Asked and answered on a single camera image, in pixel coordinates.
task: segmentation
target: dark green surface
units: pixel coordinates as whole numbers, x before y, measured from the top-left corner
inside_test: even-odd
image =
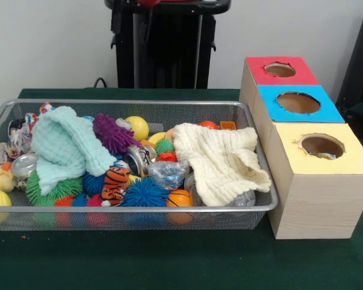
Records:
[[[178,92],[24,90],[21,96],[171,98]],[[234,100],[237,90],[183,91]],[[0,289],[363,289],[363,215],[350,240],[254,231],[0,232]]]

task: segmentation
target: wooden box stack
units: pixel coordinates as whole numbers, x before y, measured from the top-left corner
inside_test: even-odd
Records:
[[[347,239],[363,211],[363,147],[300,57],[247,57],[252,113],[280,202],[277,239]]]

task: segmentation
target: tiger toy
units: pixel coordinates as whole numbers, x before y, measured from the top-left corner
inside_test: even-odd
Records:
[[[128,188],[130,171],[127,168],[111,167],[106,171],[101,206],[116,207],[121,204],[125,190]]]

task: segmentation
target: red box lid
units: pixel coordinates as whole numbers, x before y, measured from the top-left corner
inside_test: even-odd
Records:
[[[247,57],[246,61],[257,85],[319,85],[302,57]]]

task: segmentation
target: hole in box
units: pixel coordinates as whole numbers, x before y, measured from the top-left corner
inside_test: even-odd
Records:
[[[277,97],[277,102],[292,113],[311,114],[320,110],[320,102],[302,92],[285,92]]]
[[[279,62],[265,66],[265,71],[275,77],[293,77],[296,74],[296,70],[291,65]]]
[[[337,159],[344,153],[344,145],[337,139],[324,134],[306,135],[301,146],[308,154],[325,159]]]

